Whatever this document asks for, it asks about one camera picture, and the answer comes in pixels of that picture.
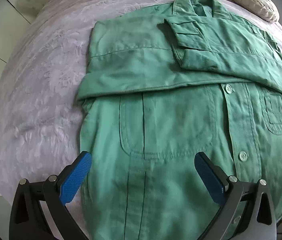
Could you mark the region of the green work jacket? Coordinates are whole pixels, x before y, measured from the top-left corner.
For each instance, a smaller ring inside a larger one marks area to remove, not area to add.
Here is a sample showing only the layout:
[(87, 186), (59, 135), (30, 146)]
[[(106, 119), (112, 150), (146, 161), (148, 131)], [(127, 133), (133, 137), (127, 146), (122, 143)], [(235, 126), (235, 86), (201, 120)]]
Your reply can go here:
[(269, 33), (217, 0), (175, 0), (97, 22), (88, 55), (77, 99), (93, 239), (196, 239), (218, 210), (201, 151), (264, 179), (282, 219), (282, 53)]

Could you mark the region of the lilac embossed bed blanket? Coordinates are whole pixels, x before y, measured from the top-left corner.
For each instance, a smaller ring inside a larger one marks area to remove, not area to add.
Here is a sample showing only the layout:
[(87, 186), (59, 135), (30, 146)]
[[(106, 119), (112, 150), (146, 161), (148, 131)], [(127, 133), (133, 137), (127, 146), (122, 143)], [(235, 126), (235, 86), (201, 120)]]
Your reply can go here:
[[(39, 181), (60, 172), (81, 151), (86, 114), (77, 95), (95, 24), (173, 1), (52, 0), (45, 6), (0, 79), (0, 193), (8, 202), (21, 178)], [(263, 21), (232, 0), (217, 1), (269, 33), (282, 53), (281, 25)], [(83, 186), (69, 210), (88, 233), (82, 193)]]

